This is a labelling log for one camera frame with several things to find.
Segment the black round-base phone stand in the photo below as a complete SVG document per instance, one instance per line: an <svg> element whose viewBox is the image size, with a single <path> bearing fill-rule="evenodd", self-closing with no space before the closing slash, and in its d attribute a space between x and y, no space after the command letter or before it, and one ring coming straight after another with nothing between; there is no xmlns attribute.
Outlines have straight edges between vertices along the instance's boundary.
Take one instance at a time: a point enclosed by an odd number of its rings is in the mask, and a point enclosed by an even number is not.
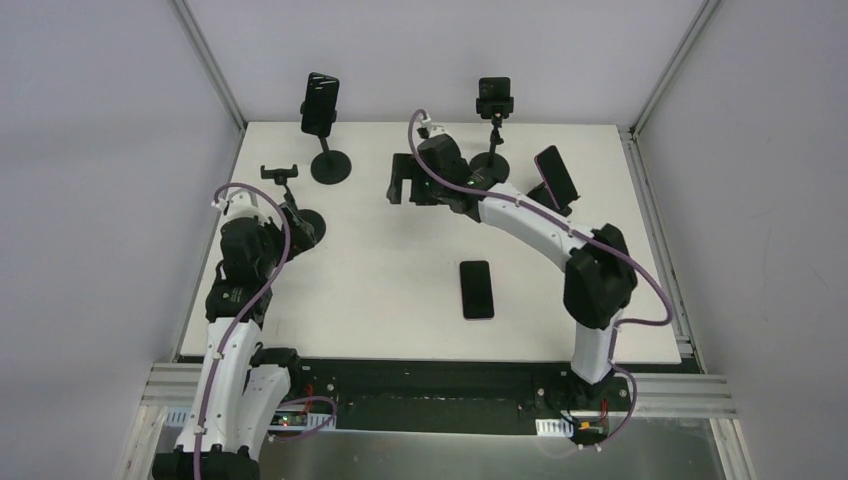
<svg viewBox="0 0 848 480"><path fill-rule="evenodd" d="M260 178L263 180L271 180L276 185L282 186L285 190L283 195L283 202L281 204L290 204L293 207L297 207L301 209L296 202L296 199L288 186L288 181L292 178L296 178L299 175L299 170L297 165L292 165L290 168L275 168L270 169L265 165L260 167ZM326 235L326 222L324 217L317 212L317 245L321 240L324 239Z"/></svg>

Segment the purple phone with black screen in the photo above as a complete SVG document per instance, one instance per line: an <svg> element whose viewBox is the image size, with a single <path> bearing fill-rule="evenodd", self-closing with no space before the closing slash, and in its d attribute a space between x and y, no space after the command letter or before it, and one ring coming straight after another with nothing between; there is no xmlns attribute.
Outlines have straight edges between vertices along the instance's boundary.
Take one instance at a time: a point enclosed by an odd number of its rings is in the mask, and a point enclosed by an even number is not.
<svg viewBox="0 0 848 480"><path fill-rule="evenodd" d="M491 320L495 316L490 266L487 261L459 264L463 316L466 320Z"/></svg>

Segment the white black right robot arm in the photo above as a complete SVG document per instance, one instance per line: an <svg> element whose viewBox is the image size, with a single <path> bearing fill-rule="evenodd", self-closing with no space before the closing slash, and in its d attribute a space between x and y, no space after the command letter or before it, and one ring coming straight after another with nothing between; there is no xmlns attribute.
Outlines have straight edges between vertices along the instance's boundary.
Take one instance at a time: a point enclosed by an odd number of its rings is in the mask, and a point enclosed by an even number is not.
<svg viewBox="0 0 848 480"><path fill-rule="evenodd" d="M575 320L569 400L583 410L607 397L612 371L613 324L638 284L622 232L611 224L585 234L566 217L498 179L490 168L472 169L448 134L431 136L412 153L392 158L387 200L401 201L404 181L419 206L451 211L497 228L550 260L564 276L563 304Z"/></svg>

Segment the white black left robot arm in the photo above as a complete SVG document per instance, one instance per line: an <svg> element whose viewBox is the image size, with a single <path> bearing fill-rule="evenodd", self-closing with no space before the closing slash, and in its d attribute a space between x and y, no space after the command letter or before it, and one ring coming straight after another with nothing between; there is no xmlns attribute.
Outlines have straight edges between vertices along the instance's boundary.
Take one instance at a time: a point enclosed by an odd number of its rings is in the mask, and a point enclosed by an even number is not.
<svg viewBox="0 0 848 480"><path fill-rule="evenodd" d="M207 339L191 410L173 449L155 455L155 479L257 479L263 438L277 406L297 402L305 378L286 363L266 363L259 340L281 264L326 234L314 210L282 204L279 226L231 201L220 228L221 260L205 300Z"/></svg>

